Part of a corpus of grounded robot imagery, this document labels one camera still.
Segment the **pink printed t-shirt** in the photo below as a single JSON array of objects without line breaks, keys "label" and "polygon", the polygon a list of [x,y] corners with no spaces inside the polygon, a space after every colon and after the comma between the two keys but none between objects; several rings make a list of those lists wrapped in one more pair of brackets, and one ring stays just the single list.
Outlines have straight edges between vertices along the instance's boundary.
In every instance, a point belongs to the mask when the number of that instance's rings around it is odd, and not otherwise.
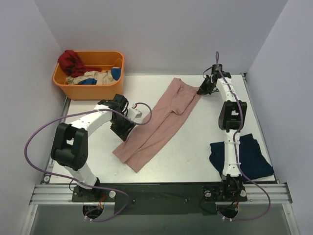
[{"label": "pink printed t-shirt", "polygon": [[152,109],[152,116],[143,121],[146,125],[134,128],[126,141],[113,154],[139,172],[177,133],[200,100],[197,87],[173,78],[164,94]]}]

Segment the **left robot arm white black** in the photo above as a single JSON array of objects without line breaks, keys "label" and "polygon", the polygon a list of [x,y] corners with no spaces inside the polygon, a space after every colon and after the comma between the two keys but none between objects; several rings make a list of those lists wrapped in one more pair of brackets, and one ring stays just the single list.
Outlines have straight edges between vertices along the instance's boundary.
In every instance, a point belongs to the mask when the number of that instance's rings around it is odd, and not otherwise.
[{"label": "left robot arm white black", "polygon": [[101,100],[95,112],[88,113],[69,124],[60,123],[56,129],[51,150],[51,158],[67,169],[78,186],[83,188],[83,196],[90,202],[99,199],[99,180],[87,164],[88,138],[103,124],[110,122],[110,129],[123,141],[135,124],[125,119],[128,114],[128,100],[116,94],[112,100]]}]

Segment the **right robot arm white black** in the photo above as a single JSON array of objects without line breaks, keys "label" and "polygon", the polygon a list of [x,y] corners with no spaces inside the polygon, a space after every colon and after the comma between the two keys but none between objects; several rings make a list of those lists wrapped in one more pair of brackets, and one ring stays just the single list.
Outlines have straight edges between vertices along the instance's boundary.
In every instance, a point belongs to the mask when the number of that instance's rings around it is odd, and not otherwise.
[{"label": "right robot arm white black", "polygon": [[230,73],[223,71],[220,63],[213,64],[211,74],[204,78],[197,94],[207,95],[219,92],[223,106],[218,126],[224,132],[224,166],[222,183],[218,194],[223,200],[230,200],[242,190],[242,173],[239,161],[240,132],[246,118],[247,103],[241,101],[232,85]]}]

